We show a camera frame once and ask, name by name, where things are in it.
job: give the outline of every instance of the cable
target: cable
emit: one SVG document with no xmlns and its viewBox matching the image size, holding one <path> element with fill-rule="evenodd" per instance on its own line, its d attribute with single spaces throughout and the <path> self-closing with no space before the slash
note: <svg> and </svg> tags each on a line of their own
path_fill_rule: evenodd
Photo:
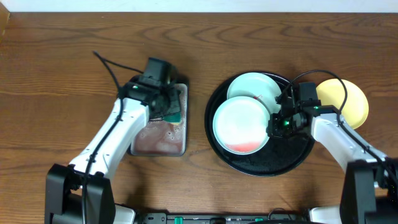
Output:
<svg viewBox="0 0 398 224">
<path fill-rule="evenodd" d="M 129 69 L 129 70 L 133 70 L 139 73 L 143 73 L 142 71 L 135 69 L 135 68 L 130 68 L 124 65 L 120 65 L 118 63 L 112 62 L 110 60 L 107 60 L 105 58 L 103 58 L 102 56 L 99 55 L 98 52 L 93 52 L 94 55 L 96 55 L 101 62 L 103 63 L 103 65 L 106 67 L 106 69 L 108 70 L 108 72 L 111 74 L 112 79 L 114 84 L 116 85 L 116 88 L 118 89 L 118 95 L 119 95 L 119 99 L 120 99 L 120 110 L 119 110 L 119 114 L 116 117 L 114 123 L 112 124 L 112 126 L 108 129 L 108 131 L 105 133 L 105 135 L 102 137 L 102 139 L 99 141 L 98 145 L 95 147 L 93 153 L 90 155 L 90 158 L 88 159 L 88 163 L 86 166 L 86 171 L 85 171 L 85 176 L 83 179 L 83 187 L 82 187 L 82 193 L 81 193 L 81 212 L 83 215 L 83 224 L 87 224 L 87 206 L 86 206 L 86 201 L 87 201 L 87 183 L 88 183 L 88 175 L 90 173 L 90 169 L 91 169 L 91 165 L 95 162 L 95 156 L 97 155 L 99 149 L 101 148 L 102 144 L 105 142 L 106 138 L 111 134 L 112 130 L 114 129 L 114 127 L 118 124 L 119 121 L 121 121 L 122 115 L 123 115 L 123 96 L 121 96 L 121 92 L 122 89 L 119 85 L 118 79 L 116 78 L 116 76 L 114 75 L 113 71 L 111 70 L 111 68 L 109 67 L 109 65 L 106 63 L 110 63 L 125 69 Z"/>
<path fill-rule="evenodd" d="M 286 210 L 284 208 L 274 208 L 272 209 L 272 211 L 268 214 L 268 220 L 271 220 L 271 215 L 274 213 L 275 210 L 283 210 L 286 212 Z M 292 217 L 289 214 L 286 214 L 287 216 L 289 216 L 290 220 L 293 220 Z"/>
<path fill-rule="evenodd" d="M 337 119 L 338 125 L 341 126 L 341 128 L 343 129 L 343 131 L 344 131 L 351 139 L 353 139 L 359 146 L 361 146 L 361 147 L 363 148 L 363 150 L 365 150 L 365 152 L 369 153 L 369 155 L 371 155 L 373 158 L 376 159 L 377 163 L 378 163 L 380 166 L 382 166 L 384 170 L 387 171 L 387 173 L 389 174 L 389 177 L 392 179 L 392 181 L 395 182 L 396 186 L 398 186 L 398 180 L 397 180 L 396 175 L 393 173 L 393 171 L 391 171 L 391 169 L 390 169 L 387 165 L 385 165 L 385 163 L 383 163 L 383 161 L 380 159 L 379 156 L 377 156 L 374 152 L 372 152 L 372 150 L 370 150 L 370 146 L 365 146 L 359 139 L 357 139 L 355 136 L 353 136 L 353 135 L 351 134 L 351 132 L 344 126 L 343 122 L 341 121 L 341 119 L 340 119 L 340 114 L 341 114 L 341 112 L 343 111 L 344 105 L 345 105 L 346 102 L 347 102 L 348 92 L 347 92 L 347 87 L 346 87 L 346 85 L 344 84 L 344 82 L 342 81 L 342 79 L 341 79 L 338 75 L 334 74 L 334 73 L 331 72 L 331 71 L 328 71 L 328 70 L 320 70 L 320 69 L 318 69 L 318 70 L 311 70 L 311 71 L 308 71 L 308 72 L 304 72 L 303 74 L 300 74 L 299 76 L 295 77 L 295 78 L 283 89 L 282 93 L 276 98 L 276 102 L 277 102 L 278 104 L 280 104 L 280 101 L 281 101 L 281 99 L 282 99 L 283 94 L 289 89 L 290 86 L 293 85 L 293 82 L 294 82 L 294 81 L 296 81 L 296 80 L 297 80 L 298 78 L 300 78 L 300 77 L 303 77 L 304 75 L 307 75 L 307 74 L 310 74 L 310 73 L 314 73 L 314 72 L 323 72 L 323 73 L 327 73 L 327 74 L 329 74 L 329 75 L 335 77 L 335 78 L 341 83 L 341 85 L 342 85 L 343 88 L 344 88 L 344 94 L 345 94 L 345 95 L 344 95 L 344 100 L 343 100 L 343 102 L 342 102 L 342 104 L 341 104 L 341 106 L 340 106 L 340 109 L 338 110 L 338 113 L 337 113 L 337 118 L 336 118 L 336 119 Z"/>
</svg>

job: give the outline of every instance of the black tray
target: black tray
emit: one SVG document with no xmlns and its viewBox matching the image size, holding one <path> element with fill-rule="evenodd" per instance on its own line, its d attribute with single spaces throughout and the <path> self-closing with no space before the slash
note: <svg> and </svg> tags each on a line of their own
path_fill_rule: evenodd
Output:
<svg viewBox="0 0 398 224">
<path fill-rule="evenodd" d="M 275 73 L 260 72 L 271 77 L 280 89 L 288 83 L 288 79 Z M 213 117 L 217 108 L 226 101 L 226 94 L 231 82 L 236 75 L 223 82 L 212 94 L 207 103 L 205 112 L 205 130 L 207 138 L 216 152 L 224 162 L 232 168 L 245 174 L 270 177 L 284 174 L 297 167 L 311 152 L 314 144 L 312 138 L 297 136 L 292 139 L 270 139 L 267 144 L 257 152 L 249 155 L 236 155 L 225 150 L 218 144 L 213 132 Z"/>
</svg>

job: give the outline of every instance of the yellow plate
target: yellow plate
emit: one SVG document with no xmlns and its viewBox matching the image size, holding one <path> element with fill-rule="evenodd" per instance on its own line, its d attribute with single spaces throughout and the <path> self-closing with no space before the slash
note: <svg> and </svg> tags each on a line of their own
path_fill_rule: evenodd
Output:
<svg viewBox="0 0 398 224">
<path fill-rule="evenodd" d="M 343 108 L 342 115 L 347 123 L 356 129 L 360 127 L 368 117 L 369 104 L 365 94 L 362 90 L 347 80 L 343 80 L 347 87 L 348 97 L 347 102 Z M 317 87 L 318 99 L 321 100 L 322 105 L 333 105 L 337 109 L 344 100 L 344 88 L 340 81 L 331 79 L 324 81 Z"/>
</svg>

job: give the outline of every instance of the red mark on plate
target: red mark on plate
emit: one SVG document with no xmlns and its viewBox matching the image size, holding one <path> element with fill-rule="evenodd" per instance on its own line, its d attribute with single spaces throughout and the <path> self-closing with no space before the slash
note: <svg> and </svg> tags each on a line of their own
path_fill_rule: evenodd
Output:
<svg viewBox="0 0 398 224">
<path fill-rule="evenodd" d="M 235 151 L 235 152 L 251 152 L 256 150 L 261 145 L 261 142 L 248 142 L 242 144 L 225 144 L 228 149 Z"/>
<path fill-rule="evenodd" d="M 258 100 L 260 97 L 262 97 L 262 95 L 254 96 L 253 98 L 254 98 L 255 100 Z"/>
</svg>

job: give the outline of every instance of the wooden table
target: wooden table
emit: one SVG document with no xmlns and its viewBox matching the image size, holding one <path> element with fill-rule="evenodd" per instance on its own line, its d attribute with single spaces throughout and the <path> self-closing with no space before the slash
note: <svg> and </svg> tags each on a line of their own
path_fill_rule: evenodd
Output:
<svg viewBox="0 0 398 224">
<path fill-rule="evenodd" d="M 0 45 L 0 222 L 42 223 L 45 176 L 91 141 L 115 87 L 92 50 L 144 69 L 148 57 L 190 78 L 187 151 L 126 156 L 117 203 L 139 209 L 268 213 L 336 205 L 344 173 L 316 144 L 293 171 L 272 178 L 233 170 L 213 152 L 204 113 L 215 88 L 246 70 L 293 78 L 316 68 L 357 84 L 369 101 L 357 129 L 398 157 L 398 15 L 13 13 Z M 115 68 L 121 83 L 134 73 Z M 320 83 L 330 77 L 303 78 Z"/>
</svg>

